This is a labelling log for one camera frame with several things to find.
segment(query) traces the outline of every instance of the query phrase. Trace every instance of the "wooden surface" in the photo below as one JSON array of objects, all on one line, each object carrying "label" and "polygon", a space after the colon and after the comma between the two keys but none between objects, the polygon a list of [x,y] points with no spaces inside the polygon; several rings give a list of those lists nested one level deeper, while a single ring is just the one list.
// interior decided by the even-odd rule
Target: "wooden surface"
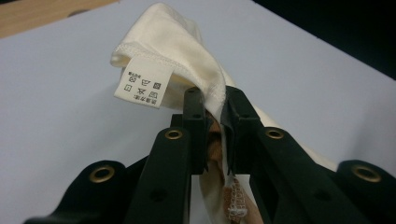
[{"label": "wooden surface", "polygon": [[118,0],[20,0],[0,5],[0,38]]}]

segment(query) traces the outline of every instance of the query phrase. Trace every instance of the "metal grommet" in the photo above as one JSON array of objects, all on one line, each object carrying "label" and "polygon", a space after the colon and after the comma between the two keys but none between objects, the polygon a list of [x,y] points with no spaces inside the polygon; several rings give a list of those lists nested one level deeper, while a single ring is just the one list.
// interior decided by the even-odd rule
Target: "metal grommet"
[{"label": "metal grommet", "polygon": [[358,178],[368,182],[378,183],[381,181],[381,175],[370,167],[364,165],[352,166],[352,173]]},{"label": "metal grommet", "polygon": [[109,180],[115,173],[116,171],[112,166],[104,165],[92,171],[90,174],[90,180],[95,184],[99,184]]},{"label": "metal grommet", "polygon": [[183,136],[183,132],[181,132],[179,130],[170,130],[165,133],[165,137],[167,139],[171,139],[171,140],[179,139],[182,136]]},{"label": "metal grommet", "polygon": [[267,131],[265,132],[265,134],[266,134],[268,137],[274,138],[274,139],[281,139],[281,138],[283,138],[283,137],[285,136],[285,134],[283,134],[282,132],[277,131],[277,130],[274,130],[274,129],[272,129],[272,130],[267,130]]}]

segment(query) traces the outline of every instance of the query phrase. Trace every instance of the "dark background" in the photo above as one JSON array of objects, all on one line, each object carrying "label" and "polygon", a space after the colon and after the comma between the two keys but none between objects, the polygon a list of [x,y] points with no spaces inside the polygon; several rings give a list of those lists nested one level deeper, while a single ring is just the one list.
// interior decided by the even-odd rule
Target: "dark background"
[{"label": "dark background", "polygon": [[287,21],[396,79],[396,12],[391,1],[256,0]]}]

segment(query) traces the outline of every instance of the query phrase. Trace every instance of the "screw hole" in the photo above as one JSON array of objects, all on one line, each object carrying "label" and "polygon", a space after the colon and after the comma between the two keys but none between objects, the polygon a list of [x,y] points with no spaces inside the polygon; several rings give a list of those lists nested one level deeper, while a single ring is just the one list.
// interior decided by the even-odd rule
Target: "screw hole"
[{"label": "screw hole", "polygon": [[181,136],[183,136],[183,133],[179,130],[170,130],[165,134],[165,137],[167,139],[172,139],[172,140],[179,139],[181,138]]},{"label": "screw hole", "polygon": [[110,175],[110,171],[105,169],[105,170],[99,170],[95,173],[95,177],[97,178],[103,178],[107,175]]},{"label": "screw hole", "polygon": [[381,181],[381,175],[367,166],[354,165],[352,166],[352,173],[368,182],[378,183]]},{"label": "screw hole", "polygon": [[268,130],[267,132],[265,132],[265,134],[268,137],[274,138],[274,139],[281,139],[281,138],[283,138],[283,136],[285,136],[282,132],[279,132],[277,130]]}]

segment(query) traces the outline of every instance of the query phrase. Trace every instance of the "care label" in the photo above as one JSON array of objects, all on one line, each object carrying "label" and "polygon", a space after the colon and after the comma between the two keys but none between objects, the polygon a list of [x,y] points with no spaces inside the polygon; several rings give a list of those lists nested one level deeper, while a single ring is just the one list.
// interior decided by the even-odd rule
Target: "care label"
[{"label": "care label", "polygon": [[114,96],[132,103],[160,108],[173,68],[135,57],[126,66]]}]

